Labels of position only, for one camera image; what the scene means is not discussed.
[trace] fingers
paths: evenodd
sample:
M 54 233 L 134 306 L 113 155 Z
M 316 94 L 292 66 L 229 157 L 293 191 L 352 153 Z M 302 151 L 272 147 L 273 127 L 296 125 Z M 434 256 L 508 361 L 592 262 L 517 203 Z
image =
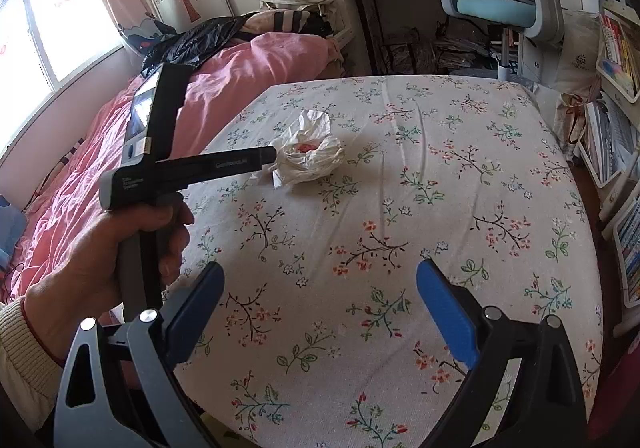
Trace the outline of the fingers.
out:
M 169 254 L 181 255 L 189 245 L 189 238 L 187 228 L 183 224 L 177 225 L 169 238 Z
M 182 201 L 182 204 L 180 204 L 180 209 L 178 209 L 178 222 L 189 225 L 193 224 L 195 221 L 196 219 L 193 217 L 193 214 L 187 206 L 187 203 Z
M 171 285 L 180 275 L 180 265 L 182 257 L 175 254 L 166 254 L 160 259 L 158 269 L 160 270 L 160 280 L 165 285 Z
M 104 214 L 96 226 L 102 229 L 112 243 L 117 244 L 138 231 L 159 230 L 171 221 L 173 212 L 171 206 L 136 204 Z
M 172 284 L 180 275 L 182 252 L 188 244 L 189 232 L 187 228 L 183 224 L 176 226 L 169 238 L 168 253 L 163 256 L 158 263 L 163 284 Z

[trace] pink bedding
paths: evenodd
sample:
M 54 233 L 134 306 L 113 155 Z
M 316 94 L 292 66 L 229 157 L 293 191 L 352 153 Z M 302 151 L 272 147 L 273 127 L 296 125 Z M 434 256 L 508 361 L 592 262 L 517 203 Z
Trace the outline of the pink bedding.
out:
M 211 139 L 268 87 L 315 79 L 340 53 L 319 36 L 267 33 L 220 51 L 192 77 L 178 115 L 172 157 L 199 154 Z M 27 211 L 27 229 L 12 263 L 24 263 L 12 281 L 23 295 L 64 261 L 74 237 L 101 212 L 96 181 L 120 161 L 135 78 L 104 105 L 69 164 Z

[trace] white plastic bag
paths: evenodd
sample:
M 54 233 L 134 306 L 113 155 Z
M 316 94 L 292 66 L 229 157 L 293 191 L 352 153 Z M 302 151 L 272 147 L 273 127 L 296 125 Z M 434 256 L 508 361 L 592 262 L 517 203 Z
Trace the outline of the white plastic bag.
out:
M 596 62 L 600 44 L 600 21 L 597 13 L 565 9 L 562 15 L 564 44 L 556 81 L 549 86 L 562 94 L 576 94 L 588 100 L 591 86 L 598 78 Z
M 304 110 L 271 146 L 278 152 L 269 168 L 276 188 L 325 177 L 344 161 L 344 147 L 331 135 L 329 115 L 318 110 Z

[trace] beige knit sleeve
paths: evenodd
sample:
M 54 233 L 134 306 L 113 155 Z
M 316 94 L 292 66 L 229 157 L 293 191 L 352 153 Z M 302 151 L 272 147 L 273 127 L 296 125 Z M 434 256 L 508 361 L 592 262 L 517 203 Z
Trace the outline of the beige knit sleeve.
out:
M 62 368 L 42 349 L 22 314 L 20 299 L 0 309 L 0 383 L 35 431 L 56 401 Z

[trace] blue gripper pad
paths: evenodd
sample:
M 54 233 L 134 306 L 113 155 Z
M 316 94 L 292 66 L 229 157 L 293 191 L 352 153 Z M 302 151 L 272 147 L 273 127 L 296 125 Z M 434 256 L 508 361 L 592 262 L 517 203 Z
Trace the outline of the blue gripper pad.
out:
M 189 359 L 224 290 L 222 266 L 209 262 L 191 287 L 177 289 L 162 306 L 160 313 L 168 322 L 164 362 L 170 370 Z
M 432 260 L 418 264 L 415 277 L 418 293 L 449 346 L 451 354 L 471 370 L 480 358 L 476 330 L 453 295 L 451 284 Z

